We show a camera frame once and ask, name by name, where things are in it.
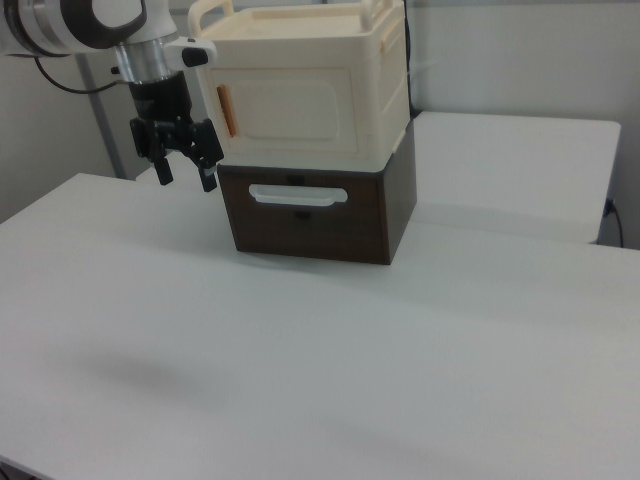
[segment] cream plastic box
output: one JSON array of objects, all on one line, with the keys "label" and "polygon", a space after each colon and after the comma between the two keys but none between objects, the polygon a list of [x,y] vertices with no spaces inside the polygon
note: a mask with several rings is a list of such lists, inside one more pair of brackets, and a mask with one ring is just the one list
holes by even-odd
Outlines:
[{"label": "cream plastic box", "polygon": [[[223,7],[221,20],[203,15]],[[200,0],[197,38],[213,40],[199,69],[222,165],[379,172],[409,123],[401,0],[251,8]]]}]

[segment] orange strip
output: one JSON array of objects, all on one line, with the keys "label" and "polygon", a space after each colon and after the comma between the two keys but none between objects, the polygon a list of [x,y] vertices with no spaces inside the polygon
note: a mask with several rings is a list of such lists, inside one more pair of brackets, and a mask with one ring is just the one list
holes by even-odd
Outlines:
[{"label": "orange strip", "polygon": [[238,129],[236,128],[236,121],[233,118],[233,109],[231,108],[231,100],[229,99],[229,90],[226,85],[220,85],[218,87],[218,98],[220,99],[220,106],[222,107],[222,114],[224,115],[224,121],[227,124],[227,131],[229,137],[233,138],[238,135]]}]

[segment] black power cord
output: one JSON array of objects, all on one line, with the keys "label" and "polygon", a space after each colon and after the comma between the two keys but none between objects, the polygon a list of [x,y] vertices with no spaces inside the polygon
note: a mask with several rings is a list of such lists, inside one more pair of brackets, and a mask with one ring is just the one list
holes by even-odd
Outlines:
[{"label": "black power cord", "polygon": [[407,14],[407,0],[404,0],[404,36],[407,45],[407,84],[409,86],[409,113],[411,118],[416,118],[420,115],[421,111],[413,106],[413,99],[411,98],[411,30],[409,28],[409,15]]},{"label": "black power cord", "polygon": [[622,220],[620,220],[620,212],[616,208],[615,204],[611,207],[611,213],[616,216],[618,222],[618,235],[620,236],[620,248],[624,248],[624,235],[622,234]]},{"label": "black power cord", "polygon": [[620,239],[620,248],[624,248],[624,235],[622,232],[622,219],[620,218],[620,212],[616,208],[616,202],[612,198],[607,198],[604,204],[603,217],[607,218],[609,214],[613,213],[616,216],[616,222],[618,224],[618,238]]},{"label": "black power cord", "polygon": [[65,87],[64,85],[56,82],[53,78],[51,78],[51,76],[46,72],[46,70],[42,66],[42,63],[40,63],[40,59],[39,58],[35,57],[34,60],[36,62],[36,66],[38,67],[38,70],[40,70],[40,73],[42,73],[42,76],[44,78],[46,78],[49,81],[49,83],[55,85],[60,90],[64,90],[65,92],[68,92],[68,93],[74,93],[76,95],[91,95],[91,94],[94,94],[94,93],[104,92],[105,90],[108,90],[108,89],[118,85],[117,82],[111,82],[111,83],[109,83],[109,84],[107,84],[107,85],[105,85],[103,87],[94,88],[94,89],[91,89],[91,90],[76,90],[75,88]]}]

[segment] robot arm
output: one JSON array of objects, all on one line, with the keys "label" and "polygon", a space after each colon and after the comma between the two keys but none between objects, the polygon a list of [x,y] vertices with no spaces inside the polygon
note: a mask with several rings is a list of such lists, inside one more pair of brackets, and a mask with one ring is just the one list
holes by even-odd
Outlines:
[{"label": "robot arm", "polygon": [[0,0],[0,54],[60,57],[114,48],[138,117],[131,129],[138,155],[173,177],[167,150],[198,167],[206,191],[222,149],[210,120],[194,123],[183,70],[216,60],[213,42],[178,37],[168,0]]}]

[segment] drawer handle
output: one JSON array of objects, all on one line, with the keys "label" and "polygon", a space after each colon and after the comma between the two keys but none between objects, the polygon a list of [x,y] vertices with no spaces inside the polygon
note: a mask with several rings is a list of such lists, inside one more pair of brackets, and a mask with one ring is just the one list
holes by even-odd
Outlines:
[{"label": "drawer handle", "polygon": [[295,205],[300,207],[330,207],[344,203],[349,196],[342,188],[290,187],[287,185],[258,185],[249,187],[249,193],[258,203]]}]

